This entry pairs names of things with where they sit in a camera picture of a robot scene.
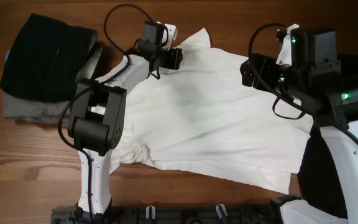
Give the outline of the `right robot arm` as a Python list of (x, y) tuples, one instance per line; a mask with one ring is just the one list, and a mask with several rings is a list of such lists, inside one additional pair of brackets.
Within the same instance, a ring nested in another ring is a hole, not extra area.
[(275, 223), (358, 223), (358, 55), (339, 54), (333, 29), (277, 24), (277, 58), (249, 50), (242, 84), (313, 118), (302, 196), (270, 203)]

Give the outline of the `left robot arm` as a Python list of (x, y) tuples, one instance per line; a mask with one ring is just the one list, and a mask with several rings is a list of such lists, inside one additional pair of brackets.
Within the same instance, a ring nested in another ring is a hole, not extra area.
[(76, 88), (67, 132), (81, 161), (81, 196), (74, 208), (80, 223), (111, 221), (109, 158), (124, 129), (127, 95), (139, 83), (159, 75), (160, 68), (177, 70), (183, 60), (180, 48), (154, 46), (129, 49), (109, 73), (83, 79)]

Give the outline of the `white t-shirt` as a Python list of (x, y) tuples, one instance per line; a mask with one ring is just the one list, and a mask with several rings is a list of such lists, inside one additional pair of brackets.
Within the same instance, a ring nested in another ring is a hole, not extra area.
[(244, 56), (213, 48), (205, 29), (181, 43), (179, 70), (127, 96), (111, 170), (140, 162), (287, 193), (301, 166), (312, 117), (241, 83)]

